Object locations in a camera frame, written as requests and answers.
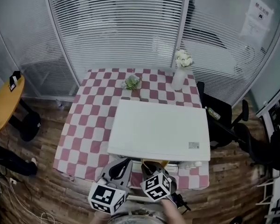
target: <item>black pants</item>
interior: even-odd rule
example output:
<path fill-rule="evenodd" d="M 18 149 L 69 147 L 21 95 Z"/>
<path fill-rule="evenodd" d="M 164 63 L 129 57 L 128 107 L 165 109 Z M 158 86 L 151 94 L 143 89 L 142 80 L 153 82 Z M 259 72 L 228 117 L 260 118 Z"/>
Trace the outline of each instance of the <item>black pants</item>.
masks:
<path fill-rule="evenodd" d="M 37 166 L 33 162 L 25 162 L 14 152 L 0 147 L 0 165 L 24 176 L 35 175 Z"/>

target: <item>person's arm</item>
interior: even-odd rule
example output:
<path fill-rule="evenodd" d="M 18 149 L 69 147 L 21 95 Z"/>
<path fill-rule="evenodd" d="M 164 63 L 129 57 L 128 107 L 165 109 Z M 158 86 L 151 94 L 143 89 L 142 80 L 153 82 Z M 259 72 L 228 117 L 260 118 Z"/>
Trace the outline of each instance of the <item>person's arm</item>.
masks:
<path fill-rule="evenodd" d="M 168 224 L 186 224 L 173 202 L 168 199 L 162 199 L 161 203 L 164 207 L 165 215 L 168 218 Z"/>
<path fill-rule="evenodd" d="M 107 224 L 110 218 L 110 214 L 97 211 L 94 213 L 94 217 L 91 220 L 90 224 Z"/>

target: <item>white blinds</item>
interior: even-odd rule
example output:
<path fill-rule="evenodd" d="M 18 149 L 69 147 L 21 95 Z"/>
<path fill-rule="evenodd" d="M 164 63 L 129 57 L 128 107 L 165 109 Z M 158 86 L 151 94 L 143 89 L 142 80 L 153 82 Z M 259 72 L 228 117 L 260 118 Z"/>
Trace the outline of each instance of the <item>white blinds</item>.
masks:
<path fill-rule="evenodd" d="M 170 67 L 183 0 L 49 0 L 81 82 L 92 66 Z"/>
<path fill-rule="evenodd" d="M 0 0 L 0 33 L 41 97 L 75 96 L 78 87 L 60 50 L 45 0 Z"/>
<path fill-rule="evenodd" d="M 195 79 L 205 82 L 207 94 L 232 105 L 259 72 L 280 20 L 279 0 L 264 3 L 275 13 L 257 47 L 240 36 L 250 0 L 189 1 L 180 46 L 193 56 Z"/>

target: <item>white box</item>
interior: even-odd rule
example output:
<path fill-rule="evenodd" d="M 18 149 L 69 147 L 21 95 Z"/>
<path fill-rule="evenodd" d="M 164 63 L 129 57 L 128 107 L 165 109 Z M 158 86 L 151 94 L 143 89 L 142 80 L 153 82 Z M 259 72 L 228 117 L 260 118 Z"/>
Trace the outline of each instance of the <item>white box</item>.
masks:
<path fill-rule="evenodd" d="M 126 192 L 94 182 L 88 195 L 88 201 L 93 209 L 113 215 L 126 201 Z"/>
<path fill-rule="evenodd" d="M 152 160 L 209 161 L 206 111 L 121 99 L 108 153 Z"/>
<path fill-rule="evenodd" d="M 156 202 L 170 195 L 171 179 L 166 178 L 163 173 L 159 173 L 158 175 L 145 180 L 140 185 L 144 193 L 153 202 Z"/>

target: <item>checkered tablecloth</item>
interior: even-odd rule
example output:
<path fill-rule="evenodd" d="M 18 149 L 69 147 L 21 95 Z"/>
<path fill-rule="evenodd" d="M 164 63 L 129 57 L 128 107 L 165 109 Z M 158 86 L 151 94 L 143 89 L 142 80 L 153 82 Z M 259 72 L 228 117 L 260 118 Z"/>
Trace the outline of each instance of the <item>checkered tablecloth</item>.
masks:
<path fill-rule="evenodd" d="M 135 73 L 141 88 L 123 90 L 122 82 Z M 116 107 L 120 99 L 141 100 L 170 105 L 201 107 L 193 74 L 180 91 L 171 88 L 173 74 L 149 69 L 89 70 L 71 106 L 57 147 L 54 168 L 75 177 L 96 181 L 103 167 L 114 160 L 107 153 Z M 200 189 L 209 185 L 209 165 L 204 162 L 191 170 L 180 168 L 171 174 L 178 189 Z M 141 171 L 132 172 L 131 187 L 140 187 Z"/>

